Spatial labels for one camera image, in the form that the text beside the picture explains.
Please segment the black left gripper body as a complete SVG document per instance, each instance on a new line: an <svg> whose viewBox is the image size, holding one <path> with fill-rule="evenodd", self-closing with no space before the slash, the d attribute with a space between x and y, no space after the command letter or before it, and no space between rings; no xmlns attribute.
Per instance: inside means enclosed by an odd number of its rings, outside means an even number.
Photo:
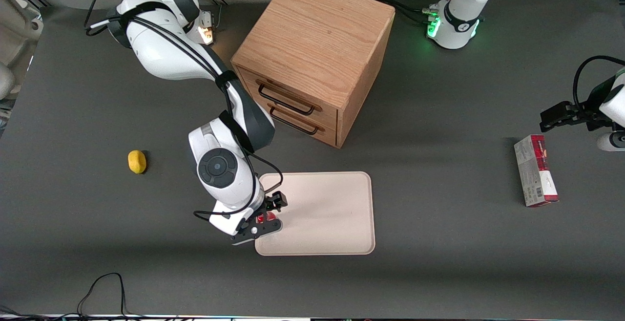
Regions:
<svg viewBox="0 0 625 321"><path fill-rule="evenodd" d="M579 103L578 98L579 82L574 81L574 102L580 112L578 118L586 123L588 131L594 131L599 128L612 128L614 122L609 116L600 111L600 105L602 105L611 92L615 79L609 78L596 85L589 93L587 100L582 103Z"/></svg>

